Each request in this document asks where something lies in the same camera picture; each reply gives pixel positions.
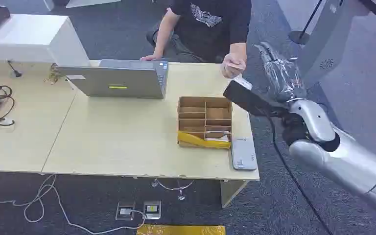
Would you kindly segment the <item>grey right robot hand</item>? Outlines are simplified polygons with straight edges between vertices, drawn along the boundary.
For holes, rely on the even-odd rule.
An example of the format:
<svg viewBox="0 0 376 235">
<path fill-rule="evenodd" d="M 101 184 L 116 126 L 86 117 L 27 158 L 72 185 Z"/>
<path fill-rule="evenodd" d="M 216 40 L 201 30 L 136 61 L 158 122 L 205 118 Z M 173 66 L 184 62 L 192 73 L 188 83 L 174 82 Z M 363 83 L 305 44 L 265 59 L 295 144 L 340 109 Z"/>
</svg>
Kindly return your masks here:
<svg viewBox="0 0 376 235">
<path fill-rule="evenodd" d="M 288 103 L 297 99 L 305 99 L 307 91 L 301 79 L 301 73 L 295 63 L 296 58 L 286 58 L 268 42 L 254 44 L 259 50 L 266 77 L 268 79 L 268 95 L 277 103 Z"/>
</svg>

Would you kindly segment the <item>person's left hand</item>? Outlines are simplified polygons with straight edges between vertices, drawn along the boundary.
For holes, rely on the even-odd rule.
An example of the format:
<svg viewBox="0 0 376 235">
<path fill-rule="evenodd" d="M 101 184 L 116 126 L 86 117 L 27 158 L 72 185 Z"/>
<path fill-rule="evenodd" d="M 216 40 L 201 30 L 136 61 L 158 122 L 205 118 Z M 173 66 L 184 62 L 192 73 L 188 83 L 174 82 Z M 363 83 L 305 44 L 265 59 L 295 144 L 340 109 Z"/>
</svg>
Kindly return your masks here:
<svg viewBox="0 0 376 235">
<path fill-rule="evenodd" d="M 227 54 L 221 64 L 221 71 L 225 78 L 232 79 L 242 74 L 246 69 L 246 63 L 236 54 Z"/>
</svg>

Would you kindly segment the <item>person's right hand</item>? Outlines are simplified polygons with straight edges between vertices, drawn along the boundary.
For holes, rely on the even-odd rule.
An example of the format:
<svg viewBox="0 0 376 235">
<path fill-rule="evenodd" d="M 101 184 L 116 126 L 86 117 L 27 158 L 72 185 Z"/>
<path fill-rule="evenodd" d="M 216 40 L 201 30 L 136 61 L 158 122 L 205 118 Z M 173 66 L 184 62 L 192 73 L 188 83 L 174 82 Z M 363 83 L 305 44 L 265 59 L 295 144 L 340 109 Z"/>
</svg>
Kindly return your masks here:
<svg viewBox="0 0 376 235">
<path fill-rule="evenodd" d="M 147 55 L 147 56 L 143 56 L 140 58 L 141 61 L 154 61 L 154 60 L 160 60 L 162 58 L 162 54 L 159 53 L 154 53 L 154 54 L 151 54 L 151 55 Z"/>
</svg>

